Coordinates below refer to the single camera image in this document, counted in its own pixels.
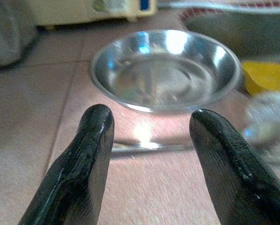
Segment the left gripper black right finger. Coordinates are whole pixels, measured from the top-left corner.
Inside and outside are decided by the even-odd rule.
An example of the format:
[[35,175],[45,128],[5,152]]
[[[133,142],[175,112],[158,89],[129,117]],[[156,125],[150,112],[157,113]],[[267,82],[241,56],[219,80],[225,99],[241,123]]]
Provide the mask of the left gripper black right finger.
[[232,124],[199,109],[189,133],[220,223],[280,225],[280,180]]

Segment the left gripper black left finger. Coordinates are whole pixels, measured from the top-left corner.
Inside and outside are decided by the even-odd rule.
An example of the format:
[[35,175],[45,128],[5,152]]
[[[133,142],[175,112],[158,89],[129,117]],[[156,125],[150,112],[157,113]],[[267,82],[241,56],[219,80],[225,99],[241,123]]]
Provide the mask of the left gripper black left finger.
[[95,225],[114,141],[109,107],[89,107],[70,145],[50,166],[21,225]]

